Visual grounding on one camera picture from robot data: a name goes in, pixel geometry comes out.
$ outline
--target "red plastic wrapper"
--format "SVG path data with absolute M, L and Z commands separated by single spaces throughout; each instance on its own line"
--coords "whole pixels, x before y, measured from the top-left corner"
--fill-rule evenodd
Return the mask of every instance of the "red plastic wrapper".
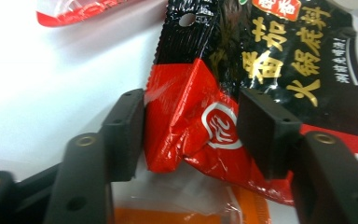
M 185 161 L 292 204 L 291 174 L 266 181 L 236 134 L 241 88 L 268 94 L 302 133 L 343 139 L 358 158 L 358 38 L 326 1 L 170 0 L 146 93 L 148 168 Z
M 63 26 L 86 20 L 127 0 L 38 0 L 37 20 L 44 26 Z

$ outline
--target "red snack package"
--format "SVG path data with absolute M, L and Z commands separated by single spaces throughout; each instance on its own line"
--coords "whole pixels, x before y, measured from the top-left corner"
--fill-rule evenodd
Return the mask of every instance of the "red snack package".
M 86 20 L 127 0 L 38 0 L 37 20 L 44 26 L 63 26 Z
M 148 168 L 186 161 L 292 204 L 291 175 L 266 181 L 236 135 L 238 93 L 267 93 L 303 133 L 335 134 L 358 157 L 355 40 L 351 15 L 324 0 L 170 0 L 145 93 Z

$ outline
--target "sauce packet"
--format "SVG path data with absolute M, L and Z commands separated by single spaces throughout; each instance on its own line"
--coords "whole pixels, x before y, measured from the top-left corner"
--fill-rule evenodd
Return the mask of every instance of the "sauce packet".
M 127 0 L 38 0 L 36 17 L 41 25 L 73 24 L 105 12 Z
M 292 174 L 265 180 L 236 134 L 241 88 L 268 94 L 302 133 L 340 137 L 358 158 L 358 32 L 324 0 L 170 0 L 145 92 L 148 169 L 181 161 L 293 204 Z

